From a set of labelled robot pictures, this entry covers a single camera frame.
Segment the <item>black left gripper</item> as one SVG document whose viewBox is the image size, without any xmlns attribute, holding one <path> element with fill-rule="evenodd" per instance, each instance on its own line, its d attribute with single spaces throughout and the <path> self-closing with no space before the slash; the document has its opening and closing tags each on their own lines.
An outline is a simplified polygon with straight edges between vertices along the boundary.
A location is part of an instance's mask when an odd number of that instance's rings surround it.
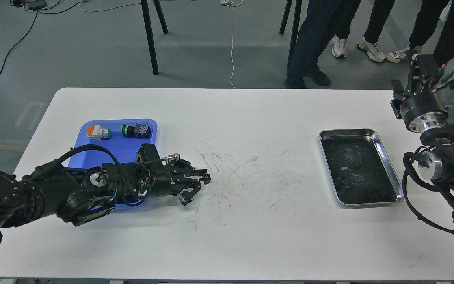
<svg viewBox="0 0 454 284">
<path fill-rule="evenodd" d="M 161 196 L 179 196 L 184 206 L 194 200 L 202 185 L 211 182 L 207 169 L 198 169 L 178 153 L 160 157 L 154 144 L 142 144 L 137 152 L 135 169 L 138 185 L 134 189 L 142 199 Z"/>
</svg>

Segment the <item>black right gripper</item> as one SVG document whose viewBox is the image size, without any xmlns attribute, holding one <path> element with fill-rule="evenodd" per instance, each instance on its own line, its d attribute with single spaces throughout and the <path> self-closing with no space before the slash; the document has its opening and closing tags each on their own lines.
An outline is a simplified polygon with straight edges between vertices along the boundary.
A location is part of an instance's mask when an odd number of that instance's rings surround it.
<svg viewBox="0 0 454 284">
<path fill-rule="evenodd" d="M 407 92 L 416 93 L 405 99 L 400 80 L 391 80 L 393 99 L 391 108 L 397 119 L 402 119 L 408 131 L 424 133 L 443 128 L 448 117 L 439 97 L 430 90 L 440 79 L 440 69 L 432 54 L 408 54 L 410 66 Z"/>
</svg>

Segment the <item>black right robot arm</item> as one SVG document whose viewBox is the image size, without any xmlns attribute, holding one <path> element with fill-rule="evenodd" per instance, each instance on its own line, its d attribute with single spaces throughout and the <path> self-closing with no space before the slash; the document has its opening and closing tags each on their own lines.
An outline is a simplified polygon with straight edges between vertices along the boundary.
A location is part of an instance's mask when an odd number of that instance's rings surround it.
<svg viewBox="0 0 454 284">
<path fill-rule="evenodd" d="M 408 83 L 403 87 L 400 81 L 391 81 L 391 107 L 408 131 L 420 135 L 421 146 L 402 158 L 405 167 L 402 193 L 418 220 L 454 235 L 454 230 L 444 228 L 418 212 L 407 194 L 409 177 L 418 186 L 440 193 L 452 208 L 454 223 L 454 125 L 447 124 L 448 112 L 433 90 L 440 70 L 430 54 L 409 50 L 406 58 L 410 61 Z"/>
</svg>

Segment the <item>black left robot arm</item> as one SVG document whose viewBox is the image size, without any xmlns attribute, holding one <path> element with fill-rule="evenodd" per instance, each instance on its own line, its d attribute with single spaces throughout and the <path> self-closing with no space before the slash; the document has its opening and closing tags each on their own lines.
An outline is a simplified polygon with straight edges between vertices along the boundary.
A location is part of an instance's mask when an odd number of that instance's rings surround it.
<svg viewBox="0 0 454 284">
<path fill-rule="evenodd" d="M 21 180 L 0 171 L 0 244 L 2 228 L 50 215 L 79 226 L 110 214 L 117 204 L 135 207 L 148 198 L 178 196 L 187 205 L 209 182 L 207 169 L 178 153 L 161 157 L 153 144 L 142 144 L 130 163 L 95 144 L 72 148 Z"/>
</svg>

